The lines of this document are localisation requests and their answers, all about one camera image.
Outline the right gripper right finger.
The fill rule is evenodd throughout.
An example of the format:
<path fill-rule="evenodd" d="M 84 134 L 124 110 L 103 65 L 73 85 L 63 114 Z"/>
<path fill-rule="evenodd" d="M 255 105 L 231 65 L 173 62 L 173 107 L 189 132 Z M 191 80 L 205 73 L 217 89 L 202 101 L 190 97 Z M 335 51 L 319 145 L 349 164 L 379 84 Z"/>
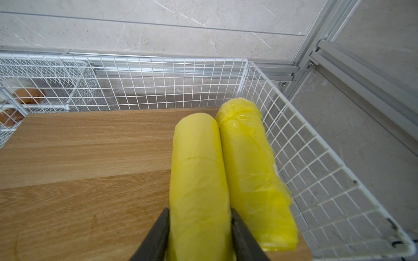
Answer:
<path fill-rule="evenodd" d="M 234 208 L 231 209 L 231 235 L 237 261 L 270 261 Z"/>

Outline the yellow roll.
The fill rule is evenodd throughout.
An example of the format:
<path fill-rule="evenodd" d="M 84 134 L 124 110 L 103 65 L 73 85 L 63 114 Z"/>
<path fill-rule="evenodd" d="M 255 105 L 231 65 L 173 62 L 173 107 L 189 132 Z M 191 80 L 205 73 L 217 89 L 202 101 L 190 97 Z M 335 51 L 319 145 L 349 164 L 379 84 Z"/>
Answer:
<path fill-rule="evenodd" d="M 277 173 L 274 152 L 256 104 L 244 98 L 225 102 L 216 115 L 230 205 L 264 251 L 291 251 L 298 227 L 291 192 Z"/>

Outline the brown white plush puppy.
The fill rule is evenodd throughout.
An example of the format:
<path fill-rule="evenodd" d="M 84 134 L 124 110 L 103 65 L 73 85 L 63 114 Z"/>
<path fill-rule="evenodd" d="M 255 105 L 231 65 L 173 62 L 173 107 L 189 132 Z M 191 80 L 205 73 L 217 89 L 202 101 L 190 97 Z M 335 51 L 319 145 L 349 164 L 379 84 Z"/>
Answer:
<path fill-rule="evenodd" d="M 1 88 L 4 88 L 12 96 L 13 101 L 21 105 L 39 104 L 45 97 L 44 90 L 37 87 L 29 79 L 1 80 Z M 1 125 L 9 128 L 19 123 L 25 117 L 16 108 L 5 108 L 6 104 L 12 105 L 10 98 L 1 94 Z"/>

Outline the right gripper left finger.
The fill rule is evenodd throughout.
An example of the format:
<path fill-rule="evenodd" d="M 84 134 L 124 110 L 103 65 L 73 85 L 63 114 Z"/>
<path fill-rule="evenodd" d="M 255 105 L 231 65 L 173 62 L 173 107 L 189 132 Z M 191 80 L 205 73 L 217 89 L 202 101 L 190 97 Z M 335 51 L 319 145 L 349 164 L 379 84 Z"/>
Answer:
<path fill-rule="evenodd" d="M 170 231 L 170 211 L 165 208 L 129 261 L 164 261 Z"/>

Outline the yellow roll horizontal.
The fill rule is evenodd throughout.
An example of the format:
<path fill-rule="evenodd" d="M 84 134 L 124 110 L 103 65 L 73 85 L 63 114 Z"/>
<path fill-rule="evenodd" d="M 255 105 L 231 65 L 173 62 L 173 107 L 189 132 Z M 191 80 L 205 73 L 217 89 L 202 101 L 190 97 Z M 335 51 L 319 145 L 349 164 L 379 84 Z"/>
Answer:
<path fill-rule="evenodd" d="M 209 114 L 188 115 L 175 126 L 169 210 L 167 260 L 234 260 L 220 132 Z"/>

